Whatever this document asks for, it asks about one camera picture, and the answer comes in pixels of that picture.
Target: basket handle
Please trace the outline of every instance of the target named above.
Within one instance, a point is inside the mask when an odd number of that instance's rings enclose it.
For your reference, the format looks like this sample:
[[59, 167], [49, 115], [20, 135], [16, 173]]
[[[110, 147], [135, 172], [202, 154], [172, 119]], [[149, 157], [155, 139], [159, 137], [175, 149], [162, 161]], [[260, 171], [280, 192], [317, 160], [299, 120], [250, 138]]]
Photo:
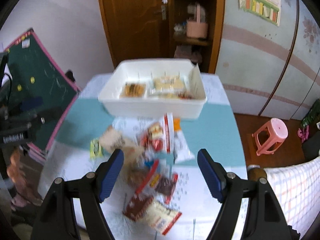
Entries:
[[197, 4], [197, 23], [200, 23], [200, 4]]

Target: checkered bedsheet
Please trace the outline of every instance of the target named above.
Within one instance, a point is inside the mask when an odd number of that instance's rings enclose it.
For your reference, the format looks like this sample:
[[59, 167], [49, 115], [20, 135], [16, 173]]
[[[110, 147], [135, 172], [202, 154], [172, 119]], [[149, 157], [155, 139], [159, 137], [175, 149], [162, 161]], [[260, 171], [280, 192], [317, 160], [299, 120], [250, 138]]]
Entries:
[[288, 225], [302, 237], [320, 211], [320, 157], [308, 163], [264, 170]]

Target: chalkboard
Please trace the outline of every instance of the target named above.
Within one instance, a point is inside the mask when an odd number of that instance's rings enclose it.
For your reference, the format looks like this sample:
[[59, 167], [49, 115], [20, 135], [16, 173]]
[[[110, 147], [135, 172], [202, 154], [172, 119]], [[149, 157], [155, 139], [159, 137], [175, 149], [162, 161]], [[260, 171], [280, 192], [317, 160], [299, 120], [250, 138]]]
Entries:
[[[57, 66], [46, 51], [33, 29], [27, 30], [5, 49], [9, 55], [8, 68], [12, 75], [12, 91], [8, 102], [9, 111], [23, 100], [42, 97], [43, 104], [29, 112], [23, 112], [21, 117], [43, 110], [61, 107], [64, 111], [75, 100], [78, 87], [71, 82]], [[4, 86], [0, 94], [9, 93], [9, 86]], [[35, 148], [44, 151], [52, 141], [59, 122], [56, 118], [45, 122], [36, 132]]]

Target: wooden shelf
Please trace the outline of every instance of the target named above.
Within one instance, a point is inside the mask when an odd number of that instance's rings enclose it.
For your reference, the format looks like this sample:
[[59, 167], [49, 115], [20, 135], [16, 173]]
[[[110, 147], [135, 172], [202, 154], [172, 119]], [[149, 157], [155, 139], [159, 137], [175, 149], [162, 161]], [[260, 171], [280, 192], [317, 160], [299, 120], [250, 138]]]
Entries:
[[185, 34], [174, 33], [173, 39], [181, 44], [190, 44], [198, 46], [210, 46], [212, 41], [204, 41], [195, 38], [188, 38]]

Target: wooden floor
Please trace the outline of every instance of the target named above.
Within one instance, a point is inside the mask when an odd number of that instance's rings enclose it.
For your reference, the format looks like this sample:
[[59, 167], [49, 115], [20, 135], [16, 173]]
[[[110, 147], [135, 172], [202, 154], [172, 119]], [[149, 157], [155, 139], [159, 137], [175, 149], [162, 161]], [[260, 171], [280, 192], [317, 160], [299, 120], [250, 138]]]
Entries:
[[262, 168], [273, 168], [296, 165], [304, 162], [301, 141], [297, 135], [301, 121], [284, 120], [284, 123], [288, 128], [287, 139], [273, 155], [263, 154], [257, 156], [254, 138], [252, 138], [251, 134], [257, 131], [264, 123], [270, 120], [270, 118], [246, 114], [235, 114], [235, 118], [247, 166], [250, 164], [257, 164]]

